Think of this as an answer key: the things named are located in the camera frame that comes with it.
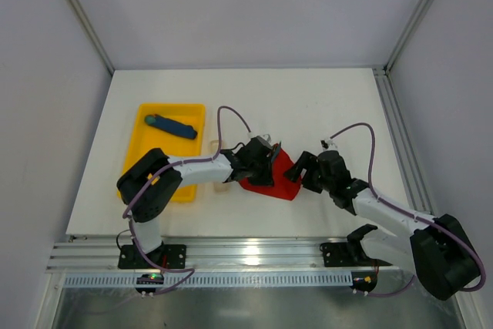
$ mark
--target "red fabric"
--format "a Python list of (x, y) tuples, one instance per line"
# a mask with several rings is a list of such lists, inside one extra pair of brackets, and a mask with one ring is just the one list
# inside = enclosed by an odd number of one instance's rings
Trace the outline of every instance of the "red fabric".
[(284, 177), (284, 173), (293, 165), (293, 161), (281, 148), (272, 166), (273, 186), (258, 186), (248, 183), (248, 179), (240, 181), (240, 185), (250, 192), (260, 193), (264, 196), (274, 196), (282, 200), (293, 200), (301, 188), (301, 178), (296, 183), (290, 182)]

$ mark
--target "black mounting bracket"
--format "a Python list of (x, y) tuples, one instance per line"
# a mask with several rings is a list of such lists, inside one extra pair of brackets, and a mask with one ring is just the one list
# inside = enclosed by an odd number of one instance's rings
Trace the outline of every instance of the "black mounting bracket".
[[(371, 258), (357, 257), (351, 251), (350, 243), (322, 243), (320, 251), (324, 258), (325, 267), (374, 267), (390, 266), (390, 264), (382, 260), (373, 260)], [(366, 271), (351, 271), (353, 285), (351, 289), (356, 289), (361, 292), (371, 292), (377, 286), (377, 273), (374, 270)]]
[[(185, 244), (161, 244), (147, 257), (156, 265), (166, 269), (183, 269), (186, 262)], [(121, 270), (149, 269), (151, 266), (142, 258), (134, 244), (122, 246), (118, 259)]]
[(390, 266), (385, 261), (374, 260), (369, 258), (363, 248), (361, 247), (361, 241), (364, 236), (370, 233), (372, 230), (376, 230), (375, 225), (367, 223), (362, 227), (357, 228), (351, 234), (347, 236), (347, 242), (338, 243), (322, 243), (320, 245), (320, 252), (324, 258), (325, 267), (356, 267), (356, 266), (374, 266), (378, 263), (379, 266)]

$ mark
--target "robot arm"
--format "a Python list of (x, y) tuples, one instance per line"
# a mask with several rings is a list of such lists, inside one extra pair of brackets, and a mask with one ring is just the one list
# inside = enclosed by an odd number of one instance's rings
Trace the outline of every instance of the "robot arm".
[[(338, 207), (377, 225), (361, 227), (347, 237), (356, 263), (364, 265), (378, 259), (412, 272), (441, 300), (448, 299), (479, 275), (471, 255), (429, 225), (439, 225), (474, 250), (454, 217), (445, 214), (435, 218), (397, 203), (393, 208), (384, 206), (368, 183), (351, 177), (335, 146), (323, 142), (323, 147), (325, 150), (318, 156), (303, 152), (284, 176), (297, 182), (303, 173), (304, 188), (316, 193), (327, 191)], [(133, 229), (143, 252), (152, 253), (163, 245), (157, 217), (181, 186), (245, 178), (253, 185), (272, 186), (275, 155), (275, 148), (260, 136), (235, 153), (231, 149), (221, 150), (212, 161), (207, 160), (209, 157), (179, 158), (166, 156), (161, 149), (150, 150), (117, 183), (125, 204), (143, 188), (149, 175), (171, 163), (180, 166), (162, 172), (132, 208)], [(414, 219), (399, 210), (412, 214)]]
[(239, 181), (247, 178), (253, 185), (272, 186), (272, 162), (275, 149), (262, 137), (253, 137), (237, 152), (223, 149), (214, 160), (210, 156), (167, 156), (160, 148), (151, 149), (116, 184), (125, 204), (129, 204), (148, 181), (149, 176), (171, 163), (157, 177), (132, 208), (133, 230), (143, 252), (148, 254), (163, 242), (158, 216), (173, 194), (192, 184)]
[(445, 229), (474, 251), (454, 217), (445, 214), (436, 218), (397, 202), (392, 202), (392, 207), (385, 206), (368, 183), (351, 177), (333, 144), (322, 144), (325, 150), (321, 154), (303, 152), (284, 175), (296, 181), (302, 170), (306, 170), (303, 187), (317, 193), (326, 190), (338, 207), (377, 225), (356, 230), (352, 233), (357, 235), (356, 239), (350, 238), (351, 234), (348, 236), (354, 260), (378, 259), (407, 270), (441, 300), (448, 299), (479, 276), (472, 255), (433, 227)]

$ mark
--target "yellow tray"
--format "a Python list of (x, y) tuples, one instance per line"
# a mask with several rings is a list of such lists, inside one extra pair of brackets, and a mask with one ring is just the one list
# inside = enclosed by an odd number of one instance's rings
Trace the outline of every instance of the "yellow tray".
[[(144, 122), (145, 117), (154, 114), (193, 126), (197, 131), (197, 137), (194, 140), (184, 139), (147, 125)], [(161, 148), (164, 154), (172, 156), (200, 155), (205, 119), (206, 107), (202, 104), (141, 104), (133, 125), (122, 173), (125, 173), (152, 148)], [(195, 199), (196, 188), (197, 185), (179, 188), (171, 198), (171, 202), (192, 202)]]

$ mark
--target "blue marker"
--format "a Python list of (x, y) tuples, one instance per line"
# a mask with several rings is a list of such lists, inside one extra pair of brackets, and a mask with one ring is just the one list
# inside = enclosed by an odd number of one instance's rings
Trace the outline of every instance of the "blue marker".
[(156, 127), (157, 129), (181, 138), (195, 139), (197, 137), (197, 131), (195, 131), (191, 125), (179, 123), (174, 119), (167, 119), (160, 115), (148, 115), (144, 121), (149, 126)]

